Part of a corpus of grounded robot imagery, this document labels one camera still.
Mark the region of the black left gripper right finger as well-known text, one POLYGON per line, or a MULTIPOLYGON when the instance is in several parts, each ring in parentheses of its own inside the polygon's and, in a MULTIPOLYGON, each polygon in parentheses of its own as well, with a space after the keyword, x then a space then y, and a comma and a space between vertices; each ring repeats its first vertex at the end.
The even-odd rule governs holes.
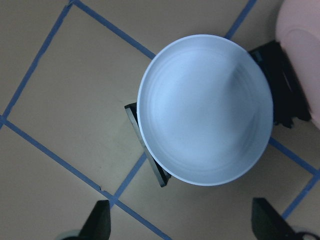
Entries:
POLYGON ((296 240, 295 231, 272 205, 261 197, 252 200, 251 228, 257 240, 296 240))

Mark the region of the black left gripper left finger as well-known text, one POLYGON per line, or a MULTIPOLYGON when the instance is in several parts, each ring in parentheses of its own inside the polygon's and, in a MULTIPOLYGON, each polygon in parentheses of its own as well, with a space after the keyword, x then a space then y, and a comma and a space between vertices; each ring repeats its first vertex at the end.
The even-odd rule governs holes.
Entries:
POLYGON ((111 235, 109 200, 99 200, 83 225, 78 237, 81 240, 108 240, 111 235))

